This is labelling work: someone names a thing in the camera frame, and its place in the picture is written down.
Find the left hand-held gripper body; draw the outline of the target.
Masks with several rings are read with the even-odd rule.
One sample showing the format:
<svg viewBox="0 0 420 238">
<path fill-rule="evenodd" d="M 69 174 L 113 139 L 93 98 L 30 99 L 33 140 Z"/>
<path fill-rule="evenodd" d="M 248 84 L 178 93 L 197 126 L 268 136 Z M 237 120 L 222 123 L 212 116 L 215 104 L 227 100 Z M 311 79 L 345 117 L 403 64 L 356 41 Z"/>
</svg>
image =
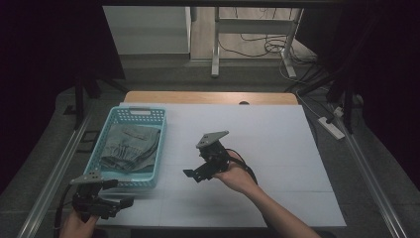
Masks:
<svg viewBox="0 0 420 238">
<path fill-rule="evenodd" d="M 98 171 L 91 171 L 78 178 L 74 178 L 70 185 L 76 185 L 77 189 L 72 197 L 73 208 L 86 222 L 91 215 L 102 219 L 115 217 L 119 211 L 119 203 L 106 200 L 99 196 L 104 179 Z"/>
</svg>

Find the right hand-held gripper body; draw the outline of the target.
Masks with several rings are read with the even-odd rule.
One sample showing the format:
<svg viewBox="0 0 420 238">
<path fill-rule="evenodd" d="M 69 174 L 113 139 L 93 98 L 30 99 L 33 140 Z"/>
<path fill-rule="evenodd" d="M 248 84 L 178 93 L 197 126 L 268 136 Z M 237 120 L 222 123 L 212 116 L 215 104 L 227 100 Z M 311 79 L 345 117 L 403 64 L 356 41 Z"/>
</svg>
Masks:
<svg viewBox="0 0 420 238">
<path fill-rule="evenodd" d="M 228 134 L 228 131 L 204 134 L 196 145 L 199 156 L 205 161 L 194 171 L 194 179 L 197 182 L 211 179 L 215 174 L 227 169 L 229 165 L 228 153 L 220 143 L 220 139 Z"/>
</svg>

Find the grey denim pants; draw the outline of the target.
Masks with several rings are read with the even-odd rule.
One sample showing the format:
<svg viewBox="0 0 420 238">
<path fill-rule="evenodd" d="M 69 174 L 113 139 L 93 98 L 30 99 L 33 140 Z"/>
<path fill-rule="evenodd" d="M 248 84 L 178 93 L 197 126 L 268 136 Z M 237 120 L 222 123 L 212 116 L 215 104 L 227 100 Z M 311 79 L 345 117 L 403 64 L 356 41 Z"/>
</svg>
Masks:
<svg viewBox="0 0 420 238">
<path fill-rule="evenodd" d="M 110 127 L 100 165 L 107 170 L 133 173 L 153 166 L 156 161 L 160 129 L 133 124 Z"/>
</svg>

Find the light blue plastic basket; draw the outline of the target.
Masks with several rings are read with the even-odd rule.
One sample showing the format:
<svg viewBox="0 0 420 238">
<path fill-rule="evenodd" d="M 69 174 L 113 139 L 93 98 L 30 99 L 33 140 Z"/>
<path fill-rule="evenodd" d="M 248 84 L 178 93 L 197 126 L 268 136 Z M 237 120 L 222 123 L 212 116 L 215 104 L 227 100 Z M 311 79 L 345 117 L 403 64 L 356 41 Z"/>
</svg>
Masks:
<svg viewBox="0 0 420 238">
<path fill-rule="evenodd" d="M 157 157 L 153 166 L 146 167 L 145 169 L 133 173 L 121 173 L 107 170 L 100 165 L 100 156 L 104 149 L 108 132 L 110 127 L 114 124 L 133 124 L 160 129 Z M 91 171 L 98 171 L 104 179 L 116 179 L 118 181 L 118 188 L 120 189 L 154 188 L 158 182 L 160 155 L 164 144 L 165 127 L 166 113 L 162 108 L 113 107 L 107 116 L 84 172 L 87 174 Z"/>
</svg>

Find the person's right hand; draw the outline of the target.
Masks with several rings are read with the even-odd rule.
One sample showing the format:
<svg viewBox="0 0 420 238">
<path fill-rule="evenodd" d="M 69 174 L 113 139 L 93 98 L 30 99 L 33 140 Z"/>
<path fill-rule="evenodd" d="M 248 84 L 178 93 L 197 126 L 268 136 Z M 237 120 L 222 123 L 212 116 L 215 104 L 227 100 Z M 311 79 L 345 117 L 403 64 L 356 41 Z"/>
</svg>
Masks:
<svg viewBox="0 0 420 238">
<path fill-rule="evenodd" d="M 243 195 L 254 194 L 261 190 L 255 183 L 252 176 L 236 162 L 230 162 L 228 169 L 214 175 L 230 189 L 242 193 Z"/>
</svg>

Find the person's left hand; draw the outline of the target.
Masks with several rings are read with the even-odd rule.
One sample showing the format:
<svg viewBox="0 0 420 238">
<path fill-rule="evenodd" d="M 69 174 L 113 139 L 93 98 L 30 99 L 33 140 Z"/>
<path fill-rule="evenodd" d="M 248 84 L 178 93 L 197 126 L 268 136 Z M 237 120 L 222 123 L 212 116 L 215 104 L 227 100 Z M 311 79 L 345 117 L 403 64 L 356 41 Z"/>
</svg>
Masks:
<svg viewBox="0 0 420 238">
<path fill-rule="evenodd" d="M 64 221 L 59 238 L 91 238 L 95 229 L 98 216 L 90 216 L 83 222 L 76 211 L 72 211 Z"/>
</svg>

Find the black floor plate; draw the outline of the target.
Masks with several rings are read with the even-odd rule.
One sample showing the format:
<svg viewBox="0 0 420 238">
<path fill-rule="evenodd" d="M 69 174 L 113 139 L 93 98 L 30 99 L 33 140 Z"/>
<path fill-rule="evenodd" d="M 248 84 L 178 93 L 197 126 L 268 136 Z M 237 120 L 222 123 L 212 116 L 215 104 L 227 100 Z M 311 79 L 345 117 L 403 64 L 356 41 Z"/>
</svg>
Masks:
<svg viewBox="0 0 420 238">
<path fill-rule="evenodd" d="M 97 130 L 85 131 L 79 141 L 76 152 L 77 153 L 91 153 L 99 138 L 100 132 Z"/>
</svg>

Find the white table mat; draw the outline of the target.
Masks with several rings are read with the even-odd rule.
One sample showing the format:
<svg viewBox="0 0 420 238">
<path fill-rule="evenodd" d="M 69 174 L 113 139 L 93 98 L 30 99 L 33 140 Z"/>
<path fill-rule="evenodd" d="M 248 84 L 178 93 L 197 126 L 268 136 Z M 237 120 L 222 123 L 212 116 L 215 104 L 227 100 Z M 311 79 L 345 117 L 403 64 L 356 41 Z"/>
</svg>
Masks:
<svg viewBox="0 0 420 238">
<path fill-rule="evenodd" d="M 134 205 L 106 225 L 128 227 L 254 228 L 255 206 L 216 179 L 184 174 L 202 164 L 196 148 L 209 132 L 238 152 L 259 186 L 312 227 L 343 227 L 340 210 L 303 109 L 299 105 L 167 104 L 157 186 L 138 192 Z"/>
</svg>

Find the black metal stand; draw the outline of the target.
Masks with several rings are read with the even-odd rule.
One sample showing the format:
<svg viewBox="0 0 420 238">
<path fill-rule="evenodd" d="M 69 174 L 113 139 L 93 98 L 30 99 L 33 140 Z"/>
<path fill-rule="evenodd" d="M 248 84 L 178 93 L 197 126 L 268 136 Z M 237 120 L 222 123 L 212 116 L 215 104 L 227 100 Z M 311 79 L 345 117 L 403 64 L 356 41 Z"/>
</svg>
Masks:
<svg viewBox="0 0 420 238">
<path fill-rule="evenodd" d="M 354 108 L 354 92 L 355 78 L 353 76 L 348 76 L 337 78 L 326 95 L 328 102 L 338 102 L 339 99 L 342 99 L 344 109 L 343 122 L 350 134 L 353 134 L 352 112 Z"/>
<path fill-rule="evenodd" d="M 64 115 L 75 115 L 74 129 L 78 130 L 84 120 L 84 92 L 89 98 L 99 98 L 102 94 L 98 81 L 101 80 L 117 90 L 127 93 L 129 89 L 117 82 L 124 79 L 125 73 L 121 67 L 104 72 L 100 69 L 88 67 L 81 69 L 74 77 L 74 104 L 68 105 Z"/>
</svg>

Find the white power strip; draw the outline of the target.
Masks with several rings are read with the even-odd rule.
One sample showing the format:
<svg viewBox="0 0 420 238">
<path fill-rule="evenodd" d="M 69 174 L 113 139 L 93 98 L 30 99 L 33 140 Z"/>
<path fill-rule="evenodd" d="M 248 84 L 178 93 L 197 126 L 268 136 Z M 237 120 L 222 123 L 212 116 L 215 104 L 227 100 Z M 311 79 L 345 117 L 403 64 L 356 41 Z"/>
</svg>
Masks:
<svg viewBox="0 0 420 238">
<path fill-rule="evenodd" d="M 333 123 L 328 123 L 326 117 L 318 119 L 320 125 L 329 132 L 336 140 L 341 140 L 345 137 L 345 134 L 339 130 Z"/>
</svg>

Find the dark curtain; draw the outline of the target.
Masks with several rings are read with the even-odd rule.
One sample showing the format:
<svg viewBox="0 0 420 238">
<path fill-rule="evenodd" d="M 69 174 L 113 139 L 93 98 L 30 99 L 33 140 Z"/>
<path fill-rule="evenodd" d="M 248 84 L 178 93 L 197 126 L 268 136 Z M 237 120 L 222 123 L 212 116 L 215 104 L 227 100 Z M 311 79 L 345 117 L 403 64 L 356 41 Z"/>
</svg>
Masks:
<svg viewBox="0 0 420 238">
<path fill-rule="evenodd" d="M 0 0 L 0 194 L 89 76 L 125 77 L 101 0 Z"/>
<path fill-rule="evenodd" d="M 353 93 L 364 101 L 367 125 L 420 188 L 420 1 L 306 9 L 297 40 L 333 73 L 345 63 L 372 17 L 377 22 L 352 69 L 338 76 L 327 99 L 338 100 L 352 79 Z"/>
</svg>

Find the white cabinet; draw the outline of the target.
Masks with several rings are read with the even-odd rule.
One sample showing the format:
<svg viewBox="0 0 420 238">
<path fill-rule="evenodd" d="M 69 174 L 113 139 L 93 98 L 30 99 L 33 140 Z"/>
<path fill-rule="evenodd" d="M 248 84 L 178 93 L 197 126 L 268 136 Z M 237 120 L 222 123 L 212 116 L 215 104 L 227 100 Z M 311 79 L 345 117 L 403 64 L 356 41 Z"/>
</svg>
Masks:
<svg viewBox="0 0 420 238">
<path fill-rule="evenodd" d="M 119 55 L 189 54 L 189 7 L 104 6 Z"/>
</svg>

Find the silver metal rail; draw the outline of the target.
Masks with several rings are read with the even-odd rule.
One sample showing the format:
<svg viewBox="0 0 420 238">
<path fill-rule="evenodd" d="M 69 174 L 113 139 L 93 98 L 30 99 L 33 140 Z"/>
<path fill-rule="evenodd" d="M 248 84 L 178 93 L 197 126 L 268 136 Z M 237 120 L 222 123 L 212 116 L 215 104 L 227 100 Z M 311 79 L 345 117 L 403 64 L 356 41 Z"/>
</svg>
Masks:
<svg viewBox="0 0 420 238">
<path fill-rule="evenodd" d="M 400 218 L 370 167 L 368 158 L 364 154 L 355 136 L 345 126 L 343 119 L 344 117 L 335 115 L 336 124 L 345 135 L 352 156 L 356 161 L 361 176 L 367 185 L 367 189 L 369 190 L 372 199 L 379 209 L 379 213 L 381 214 L 389 233 L 393 238 L 409 238 Z"/>
<path fill-rule="evenodd" d="M 88 108 L 79 127 L 76 130 L 72 130 L 69 138 L 66 140 L 64 149 L 55 160 L 54 167 L 18 232 L 17 238 L 34 238 L 37 234 L 91 117 L 92 109 Z"/>
</svg>

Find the white desk frame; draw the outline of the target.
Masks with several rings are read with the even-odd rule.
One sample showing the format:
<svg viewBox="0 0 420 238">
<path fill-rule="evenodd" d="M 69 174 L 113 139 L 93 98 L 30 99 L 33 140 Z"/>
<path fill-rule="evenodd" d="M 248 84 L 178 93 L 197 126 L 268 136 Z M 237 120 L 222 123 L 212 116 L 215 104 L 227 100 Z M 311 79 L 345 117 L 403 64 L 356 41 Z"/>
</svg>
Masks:
<svg viewBox="0 0 420 238">
<path fill-rule="evenodd" d="M 290 20 L 275 20 L 275 19 L 234 19 L 221 18 L 220 8 L 214 8 L 214 45 L 212 55 L 211 75 L 213 77 L 219 76 L 219 36 L 221 34 L 252 34 L 252 35 L 285 35 L 286 41 L 284 48 L 280 51 L 280 56 L 283 65 L 291 78 L 296 77 L 294 67 L 292 65 L 290 51 L 292 43 L 300 23 L 303 10 L 296 9 L 295 15 Z"/>
</svg>

